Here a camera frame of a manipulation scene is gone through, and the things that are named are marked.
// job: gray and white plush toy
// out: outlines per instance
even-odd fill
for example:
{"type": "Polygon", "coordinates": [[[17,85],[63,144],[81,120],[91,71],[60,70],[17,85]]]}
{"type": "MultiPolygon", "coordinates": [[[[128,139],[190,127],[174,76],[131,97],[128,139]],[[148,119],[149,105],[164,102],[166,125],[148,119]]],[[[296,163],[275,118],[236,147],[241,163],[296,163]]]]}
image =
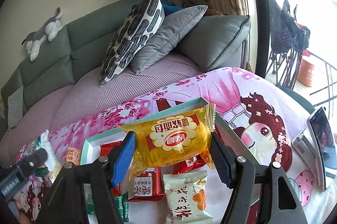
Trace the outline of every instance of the gray and white plush toy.
{"type": "Polygon", "coordinates": [[[40,52],[40,46],[45,41],[51,42],[56,37],[57,33],[61,30],[62,26],[59,19],[62,16],[60,8],[56,9],[56,15],[48,19],[43,26],[38,30],[31,32],[23,40],[22,45],[26,48],[30,60],[33,62],[40,52]]]}

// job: pink floral tablecloth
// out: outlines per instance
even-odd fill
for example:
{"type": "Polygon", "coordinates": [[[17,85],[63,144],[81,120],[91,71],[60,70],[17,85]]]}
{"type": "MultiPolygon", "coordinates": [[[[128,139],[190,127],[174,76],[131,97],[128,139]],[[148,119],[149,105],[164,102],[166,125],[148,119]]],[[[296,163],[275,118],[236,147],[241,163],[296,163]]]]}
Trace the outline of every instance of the pink floral tablecloth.
{"type": "MultiPolygon", "coordinates": [[[[308,223],[323,223],[336,204],[336,184],[321,192],[316,178],[291,146],[291,140],[306,127],[309,114],[282,90],[240,68],[220,68],[153,90],[53,131],[49,140],[58,160],[64,162],[67,148],[81,150],[90,136],[198,97],[216,103],[217,112],[260,164],[281,163],[308,223]]],[[[23,146],[18,160],[29,146],[23,146]]],[[[48,183],[32,176],[16,196],[22,212],[32,222],[47,192],[48,183]]]]}

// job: screw head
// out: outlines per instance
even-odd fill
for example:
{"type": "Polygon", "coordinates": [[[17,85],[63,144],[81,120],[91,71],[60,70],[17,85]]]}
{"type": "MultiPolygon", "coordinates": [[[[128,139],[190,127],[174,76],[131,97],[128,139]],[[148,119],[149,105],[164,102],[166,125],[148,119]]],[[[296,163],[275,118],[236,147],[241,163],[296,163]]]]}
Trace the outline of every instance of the screw head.
{"type": "Polygon", "coordinates": [[[236,159],[238,162],[241,162],[241,163],[244,163],[247,160],[244,156],[238,156],[236,159]]]}
{"type": "Polygon", "coordinates": [[[107,158],[107,156],[101,156],[101,157],[99,157],[98,160],[99,160],[100,162],[107,162],[108,158],[107,158]]]}
{"type": "Polygon", "coordinates": [[[73,166],[72,162],[66,162],[65,165],[64,165],[64,168],[70,169],[72,166],[73,166]]]}
{"type": "Polygon", "coordinates": [[[276,168],[276,169],[278,169],[278,168],[281,167],[281,164],[278,161],[274,161],[273,162],[273,167],[276,168]]]}

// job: sofa backrest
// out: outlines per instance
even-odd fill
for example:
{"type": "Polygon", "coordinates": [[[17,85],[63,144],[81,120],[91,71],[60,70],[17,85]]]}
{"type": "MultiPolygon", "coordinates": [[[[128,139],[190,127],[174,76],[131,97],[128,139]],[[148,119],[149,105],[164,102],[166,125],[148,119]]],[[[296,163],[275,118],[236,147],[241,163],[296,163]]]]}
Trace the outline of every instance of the sofa backrest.
{"type": "Polygon", "coordinates": [[[8,97],[23,86],[24,114],[49,93],[75,84],[83,75],[102,65],[113,33],[142,0],[120,0],[65,25],[52,42],[41,45],[38,58],[23,60],[1,89],[8,110],[8,97]]]}

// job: red oval logo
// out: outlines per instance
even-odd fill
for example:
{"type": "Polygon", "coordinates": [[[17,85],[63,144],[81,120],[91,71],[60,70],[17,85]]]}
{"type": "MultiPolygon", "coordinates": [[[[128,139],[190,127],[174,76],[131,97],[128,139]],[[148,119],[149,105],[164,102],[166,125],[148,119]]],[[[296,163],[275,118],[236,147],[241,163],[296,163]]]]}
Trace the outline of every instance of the red oval logo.
{"type": "Polygon", "coordinates": [[[187,138],[185,131],[175,131],[165,139],[166,146],[174,146],[183,142],[187,138]]]}

